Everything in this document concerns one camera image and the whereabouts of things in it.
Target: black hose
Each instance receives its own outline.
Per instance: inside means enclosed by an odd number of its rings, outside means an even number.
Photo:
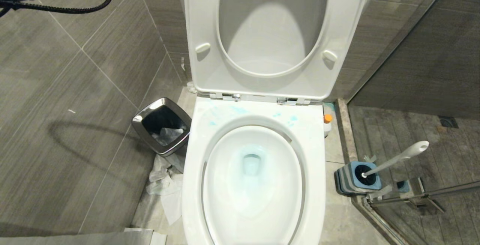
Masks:
[[[38,11],[51,11],[51,12],[59,12],[59,13],[69,13],[69,14],[84,14],[84,13],[91,13],[95,11],[99,11],[108,4],[110,4],[112,0],[105,0],[102,4],[92,7],[92,8],[59,8],[59,7],[51,7],[51,6],[44,6],[38,4],[27,4],[18,1],[3,1],[0,0],[0,8],[4,8],[0,11],[0,17],[7,13],[10,9],[36,9]]]

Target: toilet brush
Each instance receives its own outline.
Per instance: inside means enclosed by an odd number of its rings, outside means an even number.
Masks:
[[[351,161],[334,173],[337,192],[343,195],[354,195],[382,189],[379,171],[417,156],[425,151],[428,145],[428,141],[417,142],[379,166],[370,162]]]

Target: orange cap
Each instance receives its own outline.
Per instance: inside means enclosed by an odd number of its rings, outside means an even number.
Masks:
[[[332,120],[332,115],[324,115],[324,123],[329,124]]]

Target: trash can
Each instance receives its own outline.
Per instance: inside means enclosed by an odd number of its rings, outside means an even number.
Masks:
[[[190,116],[168,98],[154,101],[132,119],[141,139],[182,173],[191,124]]]

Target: toilet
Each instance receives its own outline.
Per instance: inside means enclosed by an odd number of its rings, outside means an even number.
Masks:
[[[192,245],[317,245],[324,111],[366,0],[181,0],[198,91],[182,187]]]

